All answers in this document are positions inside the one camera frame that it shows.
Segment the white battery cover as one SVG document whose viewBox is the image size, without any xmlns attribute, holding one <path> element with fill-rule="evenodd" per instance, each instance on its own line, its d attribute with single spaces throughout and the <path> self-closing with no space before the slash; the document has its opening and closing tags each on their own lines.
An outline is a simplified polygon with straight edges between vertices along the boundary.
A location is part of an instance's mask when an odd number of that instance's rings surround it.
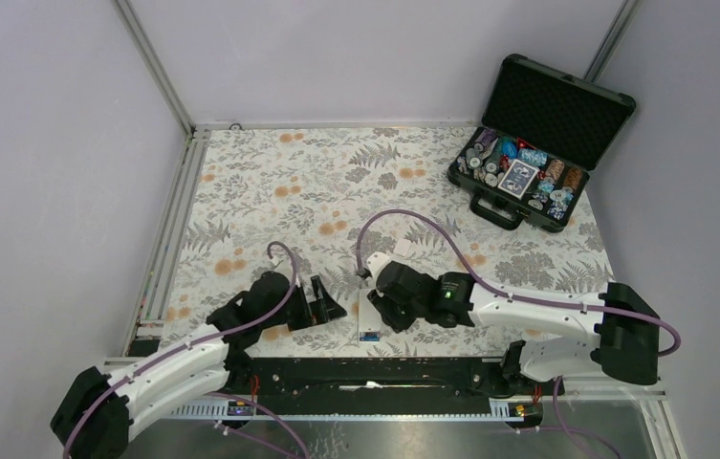
<svg viewBox="0 0 720 459">
<path fill-rule="evenodd" d="M 393 253 L 399 257 L 407 258 L 410 254 L 411 248 L 412 242 L 407 239 L 401 238 L 397 240 L 393 249 Z"/>
</svg>

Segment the blue battery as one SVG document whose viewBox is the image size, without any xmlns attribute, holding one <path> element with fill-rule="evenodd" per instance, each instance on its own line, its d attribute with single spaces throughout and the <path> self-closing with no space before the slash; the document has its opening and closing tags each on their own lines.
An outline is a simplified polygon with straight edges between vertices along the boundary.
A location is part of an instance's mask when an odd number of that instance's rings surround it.
<svg viewBox="0 0 720 459">
<path fill-rule="evenodd" d="M 381 337 L 378 332 L 363 332 L 360 335 L 360 341 L 362 342 L 378 342 L 380 338 Z"/>
</svg>

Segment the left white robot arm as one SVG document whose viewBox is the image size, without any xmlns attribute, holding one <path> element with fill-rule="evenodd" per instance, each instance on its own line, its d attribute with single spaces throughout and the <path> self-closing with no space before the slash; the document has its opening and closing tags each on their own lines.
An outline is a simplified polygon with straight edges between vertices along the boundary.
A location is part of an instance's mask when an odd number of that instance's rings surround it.
<svg viewBox="0 0 720 459">
<path fill-rule="evenodd" d="M 180 342 L 108 373 L 82 371 L 50 421 L 65 457 L 118 458 L 148 426 L 208 392 L 281 392 L 279 371 L 259 368 L 247 350 L 268 328 L 294 332 L 347 317 L 318 276 L 311 286 L 308 299 L 298 279 L 262 273 Z"/>
</svg>

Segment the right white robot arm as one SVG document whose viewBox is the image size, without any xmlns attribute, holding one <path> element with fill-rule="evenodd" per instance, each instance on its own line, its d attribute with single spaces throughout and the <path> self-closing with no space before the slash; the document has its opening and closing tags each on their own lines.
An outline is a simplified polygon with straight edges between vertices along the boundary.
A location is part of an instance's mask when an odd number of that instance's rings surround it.
<svg viewBox="0 0 720 459">
<path fill-rule="evenodd" d="M 658 379 L 659 315 L 629 286 L 611 282 L 603 293 L 559 294 L 494 286 L 471 273 L 419 273 L 382 253 L 367 261 L 370 303 L 395 332 L 417 319 L 443 328 L 495 325 L 552 335 L 516 342 L 501 361 L 511 392 L 525 394 L 558 376 L 600 371 L 636 385 Z"/>
</svg>

